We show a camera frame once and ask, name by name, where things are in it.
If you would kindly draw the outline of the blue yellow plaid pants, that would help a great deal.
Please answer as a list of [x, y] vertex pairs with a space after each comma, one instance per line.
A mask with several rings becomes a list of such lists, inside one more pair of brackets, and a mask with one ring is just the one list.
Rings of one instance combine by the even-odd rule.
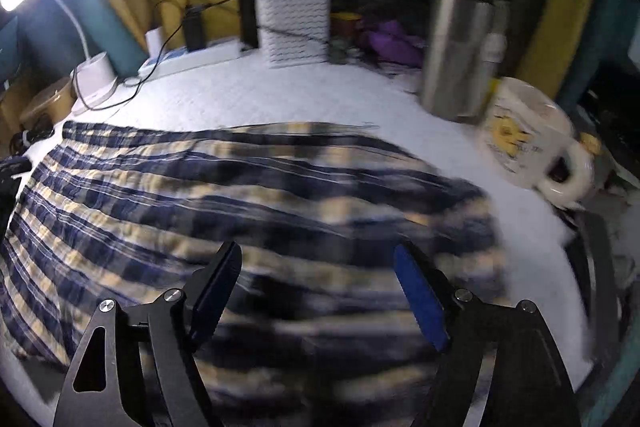
[[229, 426], [411, 423], [437, 355], [396, 279], [401, 242], [506, 295], [485, 192], [356, 127], [70, 121], [1, 244], [2, 339], [64, 369], [101, 300], [149, 303], [227, 241], [242, 271], [196, 364]]

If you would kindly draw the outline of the white cartoon mug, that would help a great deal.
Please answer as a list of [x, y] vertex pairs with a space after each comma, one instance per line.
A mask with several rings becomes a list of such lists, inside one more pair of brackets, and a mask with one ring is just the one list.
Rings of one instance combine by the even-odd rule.
[[592, 155], [570, 118], [525, 81], [501, 79], [476, 144], [506, 181], [534, 188], [556, 208], [577, 208], [592, 187]]

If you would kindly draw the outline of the white power strip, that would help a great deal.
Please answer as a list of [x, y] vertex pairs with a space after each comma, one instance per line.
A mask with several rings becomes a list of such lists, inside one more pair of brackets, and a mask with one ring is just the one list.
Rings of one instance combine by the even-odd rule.
[[139, 68], [138, 76], [145, 78], [150, 72], [151, 79], [165, 77], [208, 65], [236, 60], [241, 55], [241, 41], [229, 37], [209, 41], [205, 49], [188, 51], [185, 46], [170, 50], [156, 64], [155, 58], [148, 58]]

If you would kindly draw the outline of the white desk lamp base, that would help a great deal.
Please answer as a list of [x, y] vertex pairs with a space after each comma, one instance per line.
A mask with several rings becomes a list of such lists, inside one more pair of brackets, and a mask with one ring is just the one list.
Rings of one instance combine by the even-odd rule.
[[98, 108], [111, 98], [117, 86], [117, 76], [105, 52], [80, 63], [72, 70], [70, 80], [76, 94], [76, 102], [70, 110], [73, 116]]

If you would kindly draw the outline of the brown lidded container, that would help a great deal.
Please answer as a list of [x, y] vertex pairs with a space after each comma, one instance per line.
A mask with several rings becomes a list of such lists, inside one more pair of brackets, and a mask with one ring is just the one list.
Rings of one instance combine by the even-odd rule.
[[40, 116], [48, 115], [53, 124], [57, 124], [70, 115], [75, 101], [72, 80], [68, 76], [63, 77], [32, 99], [20, 115], [20, 123], [25, 129], [30, 129]]

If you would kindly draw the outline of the white charger plug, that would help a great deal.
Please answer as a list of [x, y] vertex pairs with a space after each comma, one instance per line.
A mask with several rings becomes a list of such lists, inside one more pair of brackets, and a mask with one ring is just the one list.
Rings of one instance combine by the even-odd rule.
[[162, 26], [154, 27], [145, 33], [146, 47], [149, 58], [156, 60], [164, 53], [165, 34]]

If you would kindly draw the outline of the purple cloth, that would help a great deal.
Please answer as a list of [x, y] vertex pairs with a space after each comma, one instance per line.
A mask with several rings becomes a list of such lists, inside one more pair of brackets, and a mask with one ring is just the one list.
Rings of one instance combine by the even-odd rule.
[[364, 44], [376, 59], [413, 68], [420, 68], [424, 59], [425, 41], [405, 32], [398, 20], [386, 20], [363, 35]]

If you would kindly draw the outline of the black power adapter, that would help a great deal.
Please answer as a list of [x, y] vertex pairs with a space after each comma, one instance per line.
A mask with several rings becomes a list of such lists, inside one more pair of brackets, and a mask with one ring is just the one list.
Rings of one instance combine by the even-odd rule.
[[182, 17], [183, 38], [189, 52], [206, 48], [202, 12], [199, 6], [188, 4]]

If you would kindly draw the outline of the stainless steel tumbler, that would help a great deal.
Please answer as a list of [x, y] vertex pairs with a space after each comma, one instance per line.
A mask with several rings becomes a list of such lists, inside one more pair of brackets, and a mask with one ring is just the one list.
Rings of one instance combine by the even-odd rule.
[[510, 4], [502, 0], [434, 0], [419, 100], [449, 121], [480, 115], [506, 52]]

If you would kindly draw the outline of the white perforated storage basket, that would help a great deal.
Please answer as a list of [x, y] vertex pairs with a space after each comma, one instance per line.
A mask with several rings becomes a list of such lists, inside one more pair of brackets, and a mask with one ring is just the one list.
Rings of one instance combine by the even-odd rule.
[[331, 0], [256, 0], [259, 46], [272, 68], [328, 59]]

